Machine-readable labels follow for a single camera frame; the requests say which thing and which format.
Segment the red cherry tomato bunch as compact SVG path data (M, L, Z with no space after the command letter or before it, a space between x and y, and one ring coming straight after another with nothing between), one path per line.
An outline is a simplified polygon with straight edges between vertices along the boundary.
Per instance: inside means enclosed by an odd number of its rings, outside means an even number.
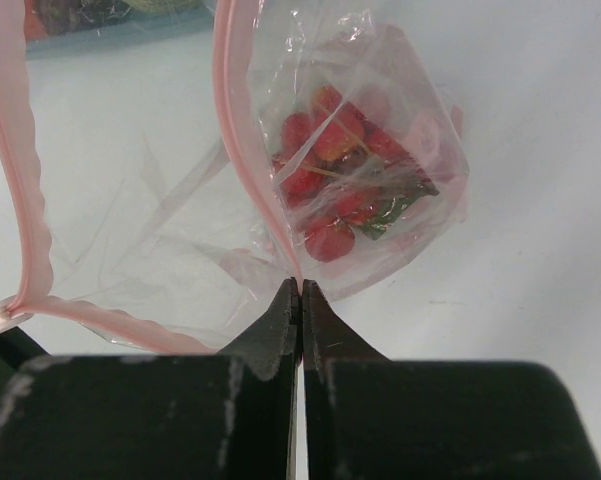
M331 84L280 127L273 173L310 258L352 252L356 236L379 239L417 200L438 195L415 156L385 125L388 97L367 87L358 103Z

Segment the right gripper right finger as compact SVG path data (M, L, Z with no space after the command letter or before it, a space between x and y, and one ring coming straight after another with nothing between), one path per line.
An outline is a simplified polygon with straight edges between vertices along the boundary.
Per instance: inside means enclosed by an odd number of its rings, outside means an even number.
M330 479L334 445L327 364L331 360L385 361L387 357L334 312L316 281L303 282L301 307L308 473L313 480Z

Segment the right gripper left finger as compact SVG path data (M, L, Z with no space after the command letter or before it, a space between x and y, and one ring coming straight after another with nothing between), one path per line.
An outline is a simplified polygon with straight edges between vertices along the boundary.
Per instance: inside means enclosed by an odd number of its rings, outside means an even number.
M226 479L293 479L300 294L286 279L271 304L219 355L230 360L218 463Z

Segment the clear zip top bag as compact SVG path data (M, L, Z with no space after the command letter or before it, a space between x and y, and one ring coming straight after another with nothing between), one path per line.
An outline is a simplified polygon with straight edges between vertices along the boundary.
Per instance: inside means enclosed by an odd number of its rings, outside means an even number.
M466 213L461 111L410 41L409 1L218 1L210 32L28 60L22 1L0 1L0 160L21 243L0 334L36 315L156 353L211 353L288 278L348 298ZM385 127L439 193L377 240L309 257L275 178L280 127L333 85L389 99Z

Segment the green striped melon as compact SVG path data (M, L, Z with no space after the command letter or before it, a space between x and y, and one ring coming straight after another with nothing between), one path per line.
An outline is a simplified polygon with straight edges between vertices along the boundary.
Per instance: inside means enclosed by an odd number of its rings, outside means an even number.
M168 14L195 9L203 4L200 0L124 0L132 9L145 14Z

